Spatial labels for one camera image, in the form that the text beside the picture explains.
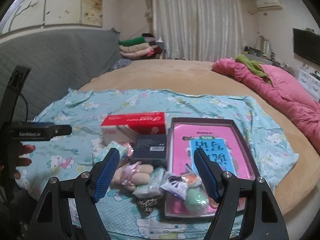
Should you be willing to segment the person's left hand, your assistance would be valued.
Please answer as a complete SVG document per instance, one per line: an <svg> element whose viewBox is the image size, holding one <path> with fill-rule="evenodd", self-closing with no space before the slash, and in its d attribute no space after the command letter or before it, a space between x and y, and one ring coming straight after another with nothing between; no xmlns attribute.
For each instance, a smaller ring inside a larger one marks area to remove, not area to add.
<svg viewBox="0 0 320 240"><path fill-rule="evenodd" d="M27 158L26 155L33 153L35 151L35 148L36 147L34 145L30 145L30 144L23 145L23 144L19 143L17 145L18 159L17 159L16 166L17 167L29 166L32 163L32 161L30 158Z"/></svg>

